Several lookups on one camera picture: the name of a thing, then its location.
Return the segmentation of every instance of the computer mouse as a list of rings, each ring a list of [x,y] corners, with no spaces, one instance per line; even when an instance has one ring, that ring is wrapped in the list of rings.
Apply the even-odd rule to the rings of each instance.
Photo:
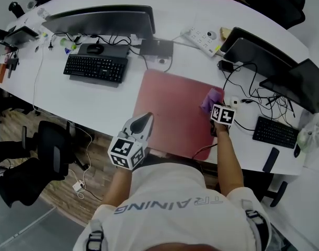
[[[214,31],[208,31],[207,36],[211,38],[212,40],[217,38],[217,34]]]
[[[297,158],[297,157],[299,156],[300,151],[301,151],[301,150],[300,150],[299,145],[296,145],[296,146],[295,146],[295,149],[294,149],[294,153],[293,153],[295,158]]]
[[[87,54],[102,54],[102,52],[104,51],[104,46],[101,44],[90,44],[87,49],[86,49],[86,53]]]

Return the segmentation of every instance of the black office chair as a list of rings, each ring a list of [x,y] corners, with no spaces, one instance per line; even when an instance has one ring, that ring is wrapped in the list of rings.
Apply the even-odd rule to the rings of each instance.
[[[258,201],[262,201],[263,197],[273,198],[270,207],[275,207],[282,196],[284,195],[287,182],[283,181],[277,192],[269,191],[270,184],[274,175],[272,173],[264,173],[264,172],[255,172],[250,170],[244,170],[244,186],[253,190]]]
[[[41,121],[37,140],[38,158],[30,158],[19,166],[9,169],[0,177],[0,195],[11,207],[13,202],[20,201],[26,206],[32,205],[46,185],[52,180],[64,180],[68,175],[69,164],[82,165],[71,149],[69,126],[63,127]],[[22,148],[27,149],[27,128],[22,128]]]
[[[272,19],[285,29],[305,21],[305,0],[246,0],[249,7]]]

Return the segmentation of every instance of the person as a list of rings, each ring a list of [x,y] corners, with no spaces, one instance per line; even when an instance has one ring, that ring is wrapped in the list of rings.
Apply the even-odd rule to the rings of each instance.
[[[215,129],[221,193],[206,188],[198,166],[149,155],[133,172],[117,169],[73,250],[265,250],[268,217],[244,187],[227,128],[215,124]]]

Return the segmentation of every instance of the mouse pad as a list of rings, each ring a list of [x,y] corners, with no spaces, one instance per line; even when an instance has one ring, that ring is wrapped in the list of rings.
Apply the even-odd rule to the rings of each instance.
[[[191,158],[213,143],[210,116],[199,107],[214,86],[164,73],[144,73],[134,114],[154,114],[149,147],[158,151]],[[199,153],[198,160],[208,158],[210,149]]]

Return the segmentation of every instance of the charger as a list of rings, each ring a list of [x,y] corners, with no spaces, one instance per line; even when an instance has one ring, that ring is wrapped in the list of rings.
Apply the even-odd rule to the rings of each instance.
[[[228,61],[219,61],[218,64],[219,64],[219,69],[224,72],[232,73],[234,71],[233,64]]]
[[[84,186],[83,181],[78,180],[72,187],[74,189],[75,192],[79,192]]]

